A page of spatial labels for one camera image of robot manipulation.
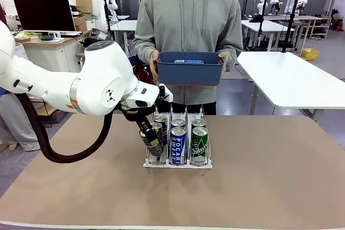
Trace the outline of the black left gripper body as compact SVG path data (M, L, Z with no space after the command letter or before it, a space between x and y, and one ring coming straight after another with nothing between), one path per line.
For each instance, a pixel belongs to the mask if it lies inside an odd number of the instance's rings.
M120 106L120 111L128 121L135 122L141 132L146 133L149 130L153 130L153 126L150 124L147 116L151 115L155 111L155 106L130 109Z

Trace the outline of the person's right hand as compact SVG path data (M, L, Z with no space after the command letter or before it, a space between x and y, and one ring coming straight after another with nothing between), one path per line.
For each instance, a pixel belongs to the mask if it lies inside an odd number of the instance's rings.
M156 80L156 81L159 80L158 70L157 70L157 58L158 58L158 55L159 55L159 51L158 50L154 50L150 54L150 59L149 59L150 71L151 71L151 74L152 74L154 80Z

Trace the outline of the person's left hand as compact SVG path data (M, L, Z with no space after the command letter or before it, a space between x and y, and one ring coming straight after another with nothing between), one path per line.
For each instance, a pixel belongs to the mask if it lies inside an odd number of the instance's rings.
M222 74L226 72L226 54L224 52L221 52L218 54L219 58L222 60Z

